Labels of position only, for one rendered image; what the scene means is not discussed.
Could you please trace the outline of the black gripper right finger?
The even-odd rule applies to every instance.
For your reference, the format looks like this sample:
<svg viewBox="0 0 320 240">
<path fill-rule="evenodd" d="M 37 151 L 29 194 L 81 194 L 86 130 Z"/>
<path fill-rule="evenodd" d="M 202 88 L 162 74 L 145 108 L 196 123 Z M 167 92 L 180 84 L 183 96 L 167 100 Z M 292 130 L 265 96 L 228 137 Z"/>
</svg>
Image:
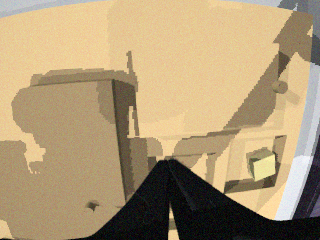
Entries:
<svg viewBox="0 0 320 240">
<path fill-rule="evenodd" d="M 320 240 L 320 216 L 269 220 L 229 199 L 177 160 L 171 169 L 171 205 L 179 240 Z"/>
</svg>

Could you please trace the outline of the olive yellow block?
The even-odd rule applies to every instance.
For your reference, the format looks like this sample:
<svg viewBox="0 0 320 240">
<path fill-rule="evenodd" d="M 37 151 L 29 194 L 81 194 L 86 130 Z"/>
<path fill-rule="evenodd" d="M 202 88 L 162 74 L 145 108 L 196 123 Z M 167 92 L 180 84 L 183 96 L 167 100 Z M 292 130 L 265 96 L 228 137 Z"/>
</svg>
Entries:
<svg viewBox="0 0 320 240">
<path fill-rule="evenodd" d="M 275 153 L 265 149 L 263 152 L 248 156 L 249 175 L 257 181 L 275 173 Z"/>
</svg>

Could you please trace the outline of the tan puzzle board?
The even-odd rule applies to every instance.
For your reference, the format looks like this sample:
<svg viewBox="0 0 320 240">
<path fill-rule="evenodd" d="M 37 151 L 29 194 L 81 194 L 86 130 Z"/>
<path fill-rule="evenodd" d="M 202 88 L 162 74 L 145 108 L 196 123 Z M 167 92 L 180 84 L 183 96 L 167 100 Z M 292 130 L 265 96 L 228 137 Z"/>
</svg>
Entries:
<svg viewBox="0 0 320 240">
<path fill-rule="evenodd" d="M 295 157 L 313 13 L 103 0 L 0 19 L 0 239 L 92 236 L 159 160 L 275 220 Z M 275 173 L 249 175 L 269 149 Z"/>
</svg>

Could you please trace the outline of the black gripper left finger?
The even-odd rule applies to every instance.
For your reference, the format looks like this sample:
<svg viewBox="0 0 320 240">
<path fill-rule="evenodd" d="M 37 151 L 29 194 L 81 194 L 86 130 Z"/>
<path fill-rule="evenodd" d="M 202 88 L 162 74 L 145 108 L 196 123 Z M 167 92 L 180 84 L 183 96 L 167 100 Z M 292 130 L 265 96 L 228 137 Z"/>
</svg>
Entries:
<svg viewBox="0 0 320 240">
<path fill-rule="evenodd" d="M 159 160 L 107 224 L 92 236 L 69 240 L 168 240 L 169 216 L 171 169 L 167 160 Z"/>
</svg>

